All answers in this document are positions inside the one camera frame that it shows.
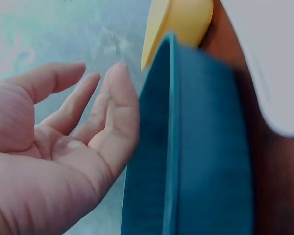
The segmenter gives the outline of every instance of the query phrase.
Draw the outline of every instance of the teal object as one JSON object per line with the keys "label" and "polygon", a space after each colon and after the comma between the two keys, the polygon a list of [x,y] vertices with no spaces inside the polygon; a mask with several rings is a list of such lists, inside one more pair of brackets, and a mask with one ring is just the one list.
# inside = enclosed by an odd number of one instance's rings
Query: teal object
{"label": "teal object", "polygon": [[249,148],[231,69],[169,34],[140,109],[121,235],[252,235]]}

